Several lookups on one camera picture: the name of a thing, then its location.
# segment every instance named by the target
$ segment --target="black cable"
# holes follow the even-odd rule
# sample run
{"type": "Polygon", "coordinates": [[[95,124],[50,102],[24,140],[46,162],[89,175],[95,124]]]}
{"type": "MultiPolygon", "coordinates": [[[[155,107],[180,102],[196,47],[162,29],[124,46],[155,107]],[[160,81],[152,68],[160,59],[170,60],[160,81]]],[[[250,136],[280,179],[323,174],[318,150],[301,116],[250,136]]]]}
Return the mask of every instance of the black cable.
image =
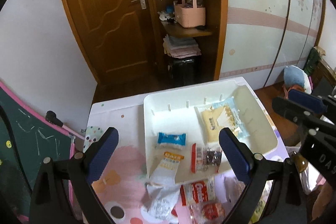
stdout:
{"type": "Polygon", "coordinates": [[[6,114],[5,110],[2,108],[1,105],[0,105],[0,117],[2,118],[2,120],[4,121],[4,123],[6,125],[8,135],[9,135],[9,139],[11,141],[12,148],[13,148],[13,151],[14,151],[14,157],[15,157],[15,160],[16,160],[16,164],[19,167],[21,177],[22,177],[22,179],[25,183],[25,187],[27,188],[28,193],[31,196],[33,191],[32,191],[32,189],[29,185],[29,181],[26,177],[26,173],[23,169],[23,166],[22,166],[22,163],[21,163],[21,160],[20,160],[19,152],[17,150],[17,146],[16,146],[16,142],[15,142],[15,138],[14,138],[13,129],[12,129],[11,123],[10,123],[8,117],[7,117],[7,114],[6,114]]]}

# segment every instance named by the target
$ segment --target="pink storage caddy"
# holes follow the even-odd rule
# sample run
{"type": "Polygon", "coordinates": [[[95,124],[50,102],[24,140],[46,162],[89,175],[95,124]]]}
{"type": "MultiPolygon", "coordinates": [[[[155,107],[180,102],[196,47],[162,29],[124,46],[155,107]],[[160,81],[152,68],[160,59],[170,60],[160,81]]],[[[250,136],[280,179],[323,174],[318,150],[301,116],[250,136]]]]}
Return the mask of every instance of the pink storage caddy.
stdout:
{"type": "Polygon", "coordinates": [[[178,23],[184,28],[192,28],[199,25],[205,25],[205,8],[198,8],[196,0],[193,0],[192,8],[184,8],[185,1],[177,4],[175,8],[175,16],[178,23]]]}

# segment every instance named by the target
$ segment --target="chalkboard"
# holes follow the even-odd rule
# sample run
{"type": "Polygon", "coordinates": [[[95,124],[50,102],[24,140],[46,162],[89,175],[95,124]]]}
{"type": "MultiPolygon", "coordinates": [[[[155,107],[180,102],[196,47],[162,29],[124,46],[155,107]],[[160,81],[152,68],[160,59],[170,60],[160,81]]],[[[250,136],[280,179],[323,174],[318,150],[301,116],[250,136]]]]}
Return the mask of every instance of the chalkboard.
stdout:
{"type": "Polygon", "coordinates": [[[0,106],[7,117],[0,117],[0,191],[16,214],[28,216],[30,194],[16,162],[5,120],[11,125],[22,167],[31,189],[45,157],[51,157],[53,160],[69,159],[73,138],[67,131],[49,124],[24,105],[1,82],[0,106]]]}

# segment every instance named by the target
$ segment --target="screw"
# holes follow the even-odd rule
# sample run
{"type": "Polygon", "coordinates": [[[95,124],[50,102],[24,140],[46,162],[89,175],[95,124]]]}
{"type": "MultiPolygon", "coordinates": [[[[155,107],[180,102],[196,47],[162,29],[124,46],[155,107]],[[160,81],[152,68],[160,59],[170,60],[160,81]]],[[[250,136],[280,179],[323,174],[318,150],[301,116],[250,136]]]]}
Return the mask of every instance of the screw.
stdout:
{"type": "Polygon", "coordinates": [[[48,164],[50,161],[51,161],[51,158],[50,157],[46,157],[46,158],[44,158],[43,163],[44,164],[48,164]]]}
{"type": "Polygon", "coordinates": [[[75,157],[76,160],[81,159],[83,157],[83,153],[82,152],[77,152],[74,157],[75,157]]]}
{"type": "Polygon", "coordinates": [[[288,164],[290,164],[290,165],[293,164],[293,161],[292,161],[291,159],[289,159],[289,158],[286,158],[286,162],[287,162],[288,164]]]}
{"type": "Polygon", "coordinates": [[[262,159],[263,159],[263,156],[262,156],[262,154],[260,154],[260,153],[255,153],[255,154],[254,154],[254,158],[255,158],[256,160],[262,160],[262,159]]]}
{"type": "Polygon", "coordinates": [[[308,130],[308,133],[312,136],[315,136],[316,135],[316,130],[311,128],[311,129],[308,130]]]}

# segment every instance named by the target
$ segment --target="white plastic tray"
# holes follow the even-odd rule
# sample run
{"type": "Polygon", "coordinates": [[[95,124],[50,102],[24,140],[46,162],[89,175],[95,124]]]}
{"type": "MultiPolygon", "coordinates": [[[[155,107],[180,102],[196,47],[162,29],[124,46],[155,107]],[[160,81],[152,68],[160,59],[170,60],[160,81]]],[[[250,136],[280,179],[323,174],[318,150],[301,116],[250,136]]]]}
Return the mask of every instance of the white plastic tray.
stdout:
{"type": "MultiPolygon", "coordinates": [[[[175,177],[176,184],[215,175],[215,168],[209,168],[206,172],[196,174],[190,170],[192,144],[206,146],[204,126],[195,107],[220,102],[230,96],[234,96],[235,104],[240,110],[240,119],[250,133],[250,137],[241,141],[246,143],[253,153],[258,152],[265,155],[273,151],[278,144],[277,137],[264,111],[246,85],[238,85],[235,80],[225,80],[168,90],[150,94],[143,102],[148,177],[157,167],[165,151],[176,152],[184,156],[175,177]],[[156,149],[158,132],[186,133],[186,148],[184,150],[156,149]]],[[[227,159],[223,157],[219,173],[230,169],[227,159]]]]}

